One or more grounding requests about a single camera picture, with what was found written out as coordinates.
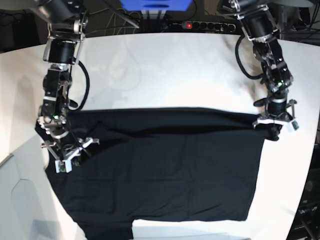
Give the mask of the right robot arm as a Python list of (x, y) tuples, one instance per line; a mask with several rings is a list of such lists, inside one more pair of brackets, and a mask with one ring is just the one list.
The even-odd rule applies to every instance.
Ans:
[(72, 67), (79, 63), (89, 14), (82, 0), (36, 0), (30, 10), (47, 22), (48, 29), (43, 61), (49, 68), (37, 123), (51, 139), (41, 146), (53, 156), (57, 173), (69, 173), (80, 164), (81, 152), (95, 142), (92, 137), (75, 137), (68, 121), (70, 108), (77, 107), (69, 99)]

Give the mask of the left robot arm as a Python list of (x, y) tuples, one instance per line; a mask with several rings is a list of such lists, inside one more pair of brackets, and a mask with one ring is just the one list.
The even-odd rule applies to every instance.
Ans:
[[(266, 125), (270, 140), (277, 141), (284, 126), (298, 129), (295, 114), (289, 113), (297, 103), (288, 100), (289, 87), (293, 76), (283, 58), (283, 51), (277, 39), (278, 29), (270, 13), (267, 0), (220, 0), (217, 11), (223, 16), (235, 17), (242, 29), (242, 35), (235, 46), (235, 57), (240, 70), (251, 80), (259, 80), (267, 89), (265, 98), (254, 102), (264, 111), (252, 124), (254, 128)], [(250, 75), (244, 68), (239, 54), (244, 38), (252, 42), (255, 58), (260, 62), (262, 73)]]

